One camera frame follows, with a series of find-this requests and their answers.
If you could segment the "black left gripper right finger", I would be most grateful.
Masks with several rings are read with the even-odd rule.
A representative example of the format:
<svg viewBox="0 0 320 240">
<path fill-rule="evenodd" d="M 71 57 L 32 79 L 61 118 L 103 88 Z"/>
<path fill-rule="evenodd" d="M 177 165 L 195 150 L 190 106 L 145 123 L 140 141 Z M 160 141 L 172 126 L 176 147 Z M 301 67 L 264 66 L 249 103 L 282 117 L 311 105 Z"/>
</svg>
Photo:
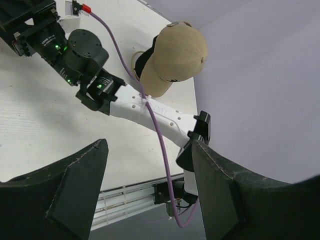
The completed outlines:
<svg viewBox="0 0 320 240">
<path fill-rule="evenodd" d="M 290 184 L 250 171 L 200 141 L 191 152 L 208 240 L 319 239 L 319 176 Z"/>
</svg>

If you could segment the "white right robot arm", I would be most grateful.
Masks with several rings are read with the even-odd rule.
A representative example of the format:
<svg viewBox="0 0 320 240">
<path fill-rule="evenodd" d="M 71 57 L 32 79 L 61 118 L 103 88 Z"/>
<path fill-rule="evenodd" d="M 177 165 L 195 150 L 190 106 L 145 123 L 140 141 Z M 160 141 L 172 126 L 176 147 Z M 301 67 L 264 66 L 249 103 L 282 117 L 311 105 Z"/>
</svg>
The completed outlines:
<svg viewBox="0 0 320 240">
<path fill-rule="evenodd" d="M 53 0 L 1 1 L 0 36 L 17 55 L 39 54 L 69 85 L 78 86 L 76 97 L 88 109 L 137 123 L 180 147 L 176 163 L 184 172 L 184 192 L 198 195 L 191 144 L 210 141 L 207 112 L 174 110 L 154 100 L 145 87 L 136 90 L 107 72 L 103 66 L 109 54 L 100 39 L 80 28 L 66 35 Z"/>
</svg>

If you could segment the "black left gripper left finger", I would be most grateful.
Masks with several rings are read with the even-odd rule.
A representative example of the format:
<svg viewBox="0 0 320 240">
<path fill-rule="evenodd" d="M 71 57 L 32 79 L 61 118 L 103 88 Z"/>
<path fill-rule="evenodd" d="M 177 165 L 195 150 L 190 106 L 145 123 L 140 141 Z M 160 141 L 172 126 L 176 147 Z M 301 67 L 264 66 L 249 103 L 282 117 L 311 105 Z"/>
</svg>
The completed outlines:
<svg viewBox="0 0 320 240">
<path fill-rule="evenodd" d="M 109 147 L 98 139 L 80 151 L 0 184 L 2 240 L 87 240 Z"/>
</svg>

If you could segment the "beige cap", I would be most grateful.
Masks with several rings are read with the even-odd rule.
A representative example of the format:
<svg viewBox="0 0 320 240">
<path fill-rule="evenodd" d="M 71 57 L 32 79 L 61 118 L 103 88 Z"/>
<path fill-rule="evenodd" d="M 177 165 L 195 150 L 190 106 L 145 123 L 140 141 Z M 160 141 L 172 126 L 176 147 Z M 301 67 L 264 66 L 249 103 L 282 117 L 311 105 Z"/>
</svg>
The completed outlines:
<svg viewBox="0 0 320 240">
<path fill-rule="evenodd" d="M 146 95 L 162 97 L 174 83 L 198 75 L 208 58 L 205 36 L 187 21 L 167 24 L 134 63 Z"/>
</svg>

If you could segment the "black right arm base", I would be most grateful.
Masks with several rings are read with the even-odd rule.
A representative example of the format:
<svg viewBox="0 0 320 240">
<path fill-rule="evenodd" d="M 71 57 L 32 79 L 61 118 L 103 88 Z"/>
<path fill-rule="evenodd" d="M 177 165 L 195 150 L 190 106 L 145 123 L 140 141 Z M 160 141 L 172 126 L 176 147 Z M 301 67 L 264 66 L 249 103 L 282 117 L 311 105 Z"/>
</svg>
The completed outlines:
<svg viewBox="0 0 320 240">
<path fill-rule="evenodd" d="M 175 201 L 171 203 L 169 185 L 167 182 L 159 183 L 154 186 L 154 203 L 156 205 L 165 204 L 166 212 L 169 217 L 174 217 L 173 206 L 177 208 L 178 214 L 181 209 L 188 209 L 196 203 L 198 196 L 187 193 L 184 189 L 185 182 L 182 178 L 172 181 L 173 196 Z"/>
</svg>

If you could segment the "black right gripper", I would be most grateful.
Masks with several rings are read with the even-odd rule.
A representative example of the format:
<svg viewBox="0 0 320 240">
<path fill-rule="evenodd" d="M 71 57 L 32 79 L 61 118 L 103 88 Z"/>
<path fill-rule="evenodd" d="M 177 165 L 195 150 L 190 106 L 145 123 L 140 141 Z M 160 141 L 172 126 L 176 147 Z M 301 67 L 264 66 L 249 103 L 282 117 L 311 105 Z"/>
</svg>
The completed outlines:
<svg viewBox="0 0 320 240">
<path fill-rule="evenodd" d="M 54 0 L 2 0 L 0 37 L 18 55 L 56 62 L 67 46 Z"/>
</svg>

